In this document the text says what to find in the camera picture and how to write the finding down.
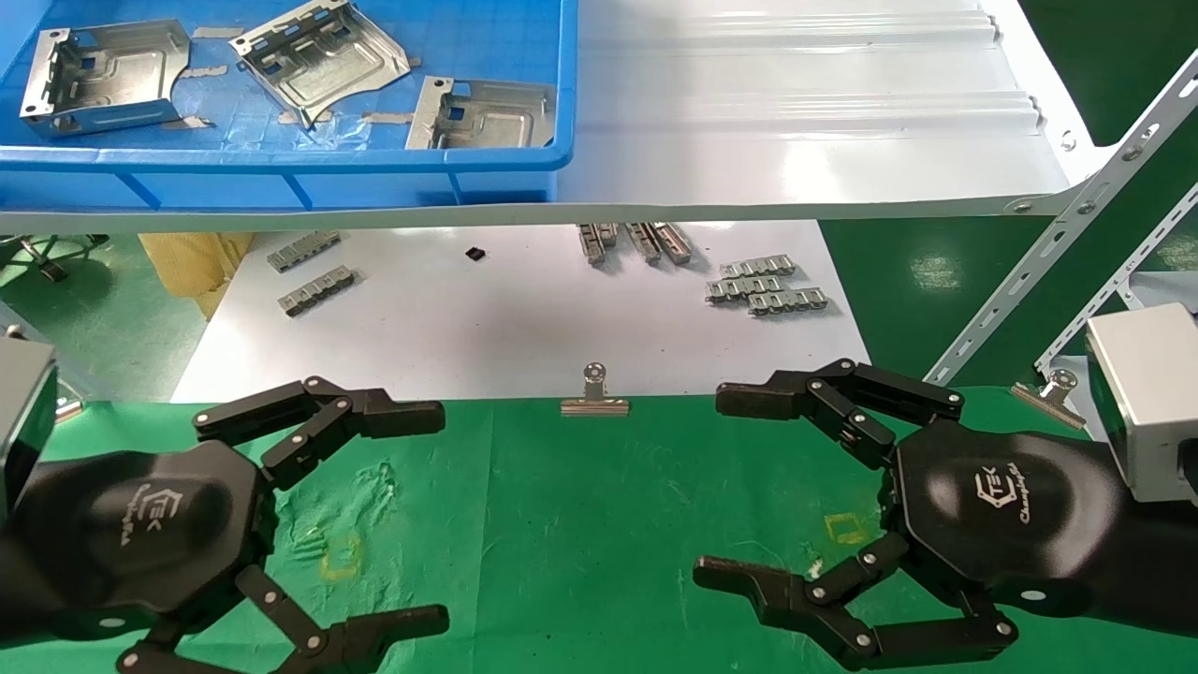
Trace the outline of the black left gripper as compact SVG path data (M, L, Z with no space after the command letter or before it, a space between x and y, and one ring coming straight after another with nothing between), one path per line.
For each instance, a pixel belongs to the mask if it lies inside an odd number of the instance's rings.
M442 605L317 627L258 566L278 523L270 485L295 487L359 436L443 431L443 405L397 402L383 388L346 389L313 376L202 409L193 426L204 443L183 453L119 451L35 466L28 482L31 643L152 627L120 656L119 673L231 673L176 649L183 633L211 627L242 595L292 643L274 673L376 673L399 640L448 631ZM282 431L288 437L260 459L262 473L234 448Z

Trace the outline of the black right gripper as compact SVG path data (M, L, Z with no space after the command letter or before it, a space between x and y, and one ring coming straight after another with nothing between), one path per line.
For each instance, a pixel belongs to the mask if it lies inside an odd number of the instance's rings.
M700 555L694 584L739 594L758 623L809 637L845 670L993 660L1019 636L993 603L1043 617L1117 614L1125 482L1109 449L946 421L963 406L952 389L851 359L776 371L760 385L720 384L724 417L804 418L866 468L893 464L889 523L901 534L878 538L818 579ZM896 447L869 411L927 427ZM898 567L962 615L881 626L853 617L851 602Z

